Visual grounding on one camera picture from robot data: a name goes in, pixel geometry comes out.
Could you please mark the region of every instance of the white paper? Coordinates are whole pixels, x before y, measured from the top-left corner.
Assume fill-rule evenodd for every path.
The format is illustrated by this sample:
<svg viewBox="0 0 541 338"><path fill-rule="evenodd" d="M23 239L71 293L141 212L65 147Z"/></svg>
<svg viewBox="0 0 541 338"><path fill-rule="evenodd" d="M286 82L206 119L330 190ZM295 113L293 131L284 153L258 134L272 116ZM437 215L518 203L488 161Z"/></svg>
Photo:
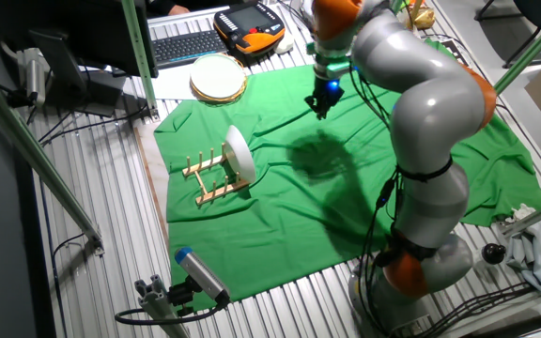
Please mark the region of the white paper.
<svg viewBox="0 0 541 338"><path fill-rule="evenodd" d="M189 84L192 66L193 64L160 70L158 78L151 79L156 100L195 100Z"/></svg>

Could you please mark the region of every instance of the floor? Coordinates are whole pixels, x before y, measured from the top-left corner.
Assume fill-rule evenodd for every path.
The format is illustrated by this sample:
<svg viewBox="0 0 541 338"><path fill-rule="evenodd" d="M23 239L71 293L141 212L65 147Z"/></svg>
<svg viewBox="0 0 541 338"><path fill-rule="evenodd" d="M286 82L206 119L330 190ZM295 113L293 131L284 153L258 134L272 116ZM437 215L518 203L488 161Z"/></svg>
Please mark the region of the floor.
<svg viewBox="0 0 541 338"><path fill-rule="evenodd" d="M431 0L427 2L432 7L439 7ZM283 8L276 10L294 35L297 48L281 57L274 55L246 60L248 73L297 67L313 62L303 48L310 37L297 28ZM211 16L212 13L208 13L203 17L190 17L171 23L150 22L150 33L152 38L164 38L211 29ZM437 12L437 18L438 23L429 33L456 35L440 11ZM474 63L472 67L480 70ZM139 79L129 79L125 89L129 97L123 100L122 108L116 111L116 116L134 112L139 105L131 97L144 95ZM158 100L160 118L171 114L177 105L176 100ZM47 113L38 115L31 125L37 137L44 135L64 116L62 112ZM497 114L532 153L541 186L540 148L527 137L525 128L518 123L514 114L505 110L498 110ZM106 119L74 112L59 128L68 131L102 120ZM134 121L134 124L151 122L151 119L144 118ZM139 157L131 124L119 121L72 132L55 139L45 150L89 217L99 225L105 248L105 254L97 256L85 250L85 240L79 238L73 244L63 247L54 261L48 259L58 336L163 337L158 327L130 327L114 321L114 313L138 306L133 286L135 281L148 280L149 276L157 273L167 285L171 282L165 234L156 217L145 166ZM40 196L39 184L36 184L36 190ZM79 229L46 189L43 195L43 199L38 201L43 245L51 248L66 238L78 235ZM487 242L499 241L499 235L493 228L460 224L456 232L474 250ZM53 263L59 274L60 303L54 285ZM355 261L350 261L329 267L249 299L236 301L229 305L227 311L191 323L187 328L192 337L374 336L353 312L348 300L348 278L355 264ZM472 270L458 284L422 300L430 317L419 322L419 328L425 329L465 300L502 290L519 281L519 276L504 265L491 270ZM522 308L533 307L538 302L541 302L541 298L527 298L514 306L501 306L483 316L467 319L456 330L444 336L460 336L475 330L477 325L499 320Z"/></svg>
<svg viewBox="0 0 541 338"><path fill-rule="evenodd" d="M506 73L502 68L513 52L535 29L524 18L507 18L477 22L475 13L487 0L436 0L441 10L453 23L454 30L471 50L474 59L482 67L486 77L496 84ZM499 15L518 12L512 0L497 0L485 13ZM541 70L541 66L526 68L501 94L519 121L525 126L541 149L541 112L525 91L525 85Z"/></svg>

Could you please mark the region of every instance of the green cloth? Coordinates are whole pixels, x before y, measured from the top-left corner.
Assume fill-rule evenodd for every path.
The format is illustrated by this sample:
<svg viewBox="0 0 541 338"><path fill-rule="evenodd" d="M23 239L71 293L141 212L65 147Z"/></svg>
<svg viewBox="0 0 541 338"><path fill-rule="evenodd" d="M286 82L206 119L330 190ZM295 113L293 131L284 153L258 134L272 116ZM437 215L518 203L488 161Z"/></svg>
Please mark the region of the green cloth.
<svg viewBox="0 0 541 338"><path fill-rule="evenodd" d="M304 102L313 91L311 67L265 72L249 77L241 99L211 107L183 101L155 131L170 173L167 219L170 254L191 246L241 300L307 274L349 260L362 249L372 208L383 183L394 172L390 134L356 94L348 76L344 97L327 120L318 121ZM391 111L399 95L375 87ZM220 153L230 125L250 147L257 173L249 189L198 207L194 176L183 177L185 158L203 151ZM471 184L469 212L463 222L488 226L493 217L511 214L525 203L541 208L529 152L499 118L453 149L454 160ZM202 172L224 184L216 166ZM388 210L394 212L394 198ZM379 229L388 231L385 210ZM376 232L375 244L383 242ZM173 284L186 273L172 260ZM195 310L213 305L197 294Z"/></svg>

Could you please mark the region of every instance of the robotic arm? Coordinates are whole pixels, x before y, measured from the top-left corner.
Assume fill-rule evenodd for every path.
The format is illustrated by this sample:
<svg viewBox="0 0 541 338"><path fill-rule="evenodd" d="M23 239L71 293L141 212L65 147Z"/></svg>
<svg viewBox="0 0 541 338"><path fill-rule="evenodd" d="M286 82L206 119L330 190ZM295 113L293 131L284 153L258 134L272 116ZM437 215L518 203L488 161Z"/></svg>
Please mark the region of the robotic arm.
<svg viewBox="0 0 541 338"><path fill-rule="evenodd" d="M392 226L391 254L381 257L380 274L367 287L382 310L412 304L471 268L471 250L451 234L466 211L469 183L450 151L489 122L496 93L471 69L405 29L387 1L316 0L313 11L316 80L306 101L319 119L343 94L334 87L346 71L335 71L344 69L336 65L348 61L357 32L350 57L356 70L366 81L402 93L390 121L402 205ZM353 299L364 293L361 287L350 291Z"/></svg>

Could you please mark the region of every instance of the black chair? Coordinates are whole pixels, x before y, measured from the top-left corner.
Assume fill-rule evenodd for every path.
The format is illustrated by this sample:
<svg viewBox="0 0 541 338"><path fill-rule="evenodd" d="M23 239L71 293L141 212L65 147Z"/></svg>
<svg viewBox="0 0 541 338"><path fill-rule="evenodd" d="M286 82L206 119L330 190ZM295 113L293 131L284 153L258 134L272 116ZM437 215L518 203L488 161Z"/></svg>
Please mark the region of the black chair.
<svg viewBox="0 0 541 338"><path fill-rule="evenodd" d="M494 0L487 1L487 4L481 8L481 10L475 15L475 20L478 22L481 22L483 20L488 19L501 19L501 18L515 18L524 16L529 20L531 23L533 23L537 28L533 32L533 34L530 36L530 38L527 39L527 41L523 42L521 47L519 47L511 57L506 60L506 63L504 64L504 68L508 69L513 64L513 60L517 58L517 56L523 52L525 47L527 47L532 41L537 37L537 35L541 31L541 0L515 0L515 5L517 5L518 10L520 13L517 14L507 14L507 15L496 15L496 16L484 16L484 13L486 12L487 8L491 6L491 4L494 2ZM532 61L530 63L530 66L535 65L541 65L541 60Z"/></svg>

